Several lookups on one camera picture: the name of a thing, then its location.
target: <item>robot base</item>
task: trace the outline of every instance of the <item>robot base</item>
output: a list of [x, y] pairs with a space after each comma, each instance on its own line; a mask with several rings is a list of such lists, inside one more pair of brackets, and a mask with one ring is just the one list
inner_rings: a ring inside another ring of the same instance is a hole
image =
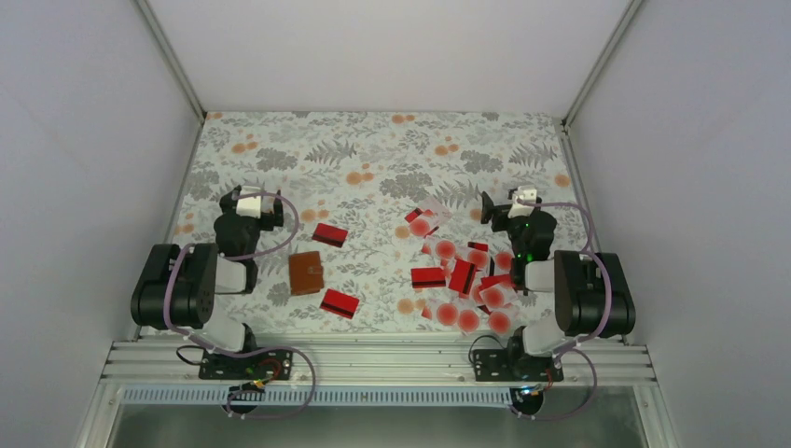
[[[256, 349], [256, 336], [244, 325], [244, 349], [241, 353], [249, 353]], [[287, 381], [291, 378], [293, 361], [294, 354], [288, 350], [271, 350], [244, 358], [226, 357], [204, 351], [198, 377], [202, 380], [252, 381], [271, 378]], [[277, 376], [272, 376], [277, 363], [280, 364], [280, 372]]]

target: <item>glass panel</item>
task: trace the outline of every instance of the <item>glass panel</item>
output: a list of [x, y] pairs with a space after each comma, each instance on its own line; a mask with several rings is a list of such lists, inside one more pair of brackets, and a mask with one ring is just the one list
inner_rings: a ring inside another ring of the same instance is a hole
[[[548, 393], [541, 414], [572, 410], [587, 393], [558, 387]], [[285, 420], [243, 421], [228, 418], [219, 406], [154, 405], [122, 406], [117, 422], [116, 448], [647, 446], [630, 387], [603, 387], [585, 412], [555, 423], [517, 420], [492, 408], [317, 406]]]

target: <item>orange flower pattern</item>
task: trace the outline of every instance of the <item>orange flower pattern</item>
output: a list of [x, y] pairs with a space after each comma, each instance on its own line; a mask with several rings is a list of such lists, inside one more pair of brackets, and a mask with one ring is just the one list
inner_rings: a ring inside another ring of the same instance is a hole
[[[255, 331], [457, 331], [420, 316], [427, 301], [449, 301], [452, 294], [411, 287], [410, 270], [436, 262], [420, 253], [422, 240], [404, 216], [434, 196], [453, 212], [436, 236], [485, 243], [498, 254], [509, 250], [508, 239], [479, 223], [482, 191], [505, 203], [508, 189], [532, 184], [546, 202], [576, 200], [558, 135], [542, 115], [210, 112], [206, 118], [173, 241], [213, 242], [217, 199], [242, 183], [281, 189], [299, 213], [297, 239], [258, 260], [265, 274], [253, 293], [225, 298], [228, 313]], [[262, 209], [272, 209], [271, 198]], [[259, 247], [283, 241], [294, 223], [288, 207], [284, 212], [284, 228], [262, 232]], [[579, 248], [579, 215], [550, 213], [559, 221], [555, 247]], [[343, 248], [311, 239], [319, 223], [349, 231]], [[360, 299], [354, 319], [319, 309], [322, 294], [290, 297], [288, 256], [311, 250], [321, 253], [327, 285]], [[552, 303], [551, 295], [520, 297], [519, 323], [537, 320]]]

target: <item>table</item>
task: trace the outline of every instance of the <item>table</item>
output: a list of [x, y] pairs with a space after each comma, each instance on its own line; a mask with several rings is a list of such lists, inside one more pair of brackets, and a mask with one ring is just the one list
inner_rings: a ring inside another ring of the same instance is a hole
[[[212, 112], [173, 242], [213, 242], [219, 197], [239, 184], [281, 189], [300, 218], [287, 248], [257, 260], [252, 294], [217, 296], [217, 305], [257, 333], [458, 331], [420, 316], [426, 300], [451, 294], [412, 288], [409, 270], [437, 263], [420, 253], [404, 216], [434, 196], [453, 212], [437, 236], [485, 243], [494, 254], [509, 244], [504, 232], [479, 223], [482, 191], [507, 203], [509, 189], [530, 184], [545, 202], [576, 202], [556, 127], [545, 115]], [[547, 211], [558, 219], [553, 250], [579, 249], [585, 230], [577, 211]], [[285, 212], [284, 227], [261, 233], [259, 248], [288, 235], [294, 219]], [[312, 241], [319, 222], [349, 231], [343, 248]], [[360, 300], [353, 319], [320, 309], [324, 291], [290, 297], [288, 256], [311, 250], [321, 252], [326, 286]], [[520, 295], [519, 324], [547, 315], [552, 303], [551, 294]]]

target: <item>white wall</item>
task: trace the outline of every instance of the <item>white wall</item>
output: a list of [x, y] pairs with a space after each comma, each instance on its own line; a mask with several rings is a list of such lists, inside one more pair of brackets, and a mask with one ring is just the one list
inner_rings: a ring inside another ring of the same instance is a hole
[[628, 0], [149, 0], [208, 110], [562, 117]]
[[128, 0], [0, 5], [0, 445], [70, 446], [199, 125]]
[[791, 4], [646, 2], [572, 125], [684, 446], [788, 446]]

